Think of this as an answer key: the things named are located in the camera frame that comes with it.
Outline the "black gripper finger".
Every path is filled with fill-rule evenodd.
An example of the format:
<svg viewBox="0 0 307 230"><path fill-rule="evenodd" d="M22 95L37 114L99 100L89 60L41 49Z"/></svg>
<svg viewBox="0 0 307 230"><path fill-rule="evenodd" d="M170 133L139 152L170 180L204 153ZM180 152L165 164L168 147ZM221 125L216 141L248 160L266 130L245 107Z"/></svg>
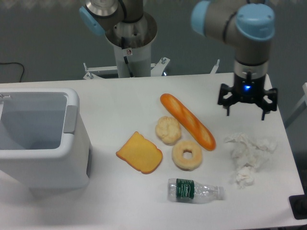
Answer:
<svg viewBox="0 0 307 230"><path fill-rule="evenodd" d="M235 91L235 87L228 86L224 83L220 86L219 96L218 96L218 105L221 105L226 109L226 115L230 115L230 107L239 102L240 96Z"/></svg>
<svg viewBox="0 0 307 230"><path fill-rule="evenodd" d="M256 97L256 105L262 109L261 120L265 119L265 115L271 111L277 111L278 89L263 89L259 96Z"/></svg>

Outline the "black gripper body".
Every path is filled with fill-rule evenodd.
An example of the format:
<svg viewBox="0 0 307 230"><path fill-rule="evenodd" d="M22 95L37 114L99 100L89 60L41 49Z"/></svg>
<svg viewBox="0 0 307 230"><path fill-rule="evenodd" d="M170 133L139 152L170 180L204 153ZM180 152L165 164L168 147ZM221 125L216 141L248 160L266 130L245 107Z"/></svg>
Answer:
<svg viewBox="0 0 307 230"><path fill-rule="evenodd" d="M234 61L234 90L245 101L263 94L268 61L260 65L251 65Z"/></svg>

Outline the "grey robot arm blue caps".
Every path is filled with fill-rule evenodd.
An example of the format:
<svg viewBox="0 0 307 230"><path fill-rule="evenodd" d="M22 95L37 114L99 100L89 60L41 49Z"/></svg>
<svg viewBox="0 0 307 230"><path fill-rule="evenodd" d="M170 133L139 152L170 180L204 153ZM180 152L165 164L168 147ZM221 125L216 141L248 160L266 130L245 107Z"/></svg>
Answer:
<svg viewBox="0 0 307 230"><path fill-rule="evenodd" d="M148 77L155 19L141 0L87 0L79 9L84 24L105 35L114 48L118 76ZM191 14L192 29L235 48L234 85L222 84L218 104L225 109L241 102L267 114L277 109L278 91L264 88L275 15L263 0L202 0Z"/></svg>

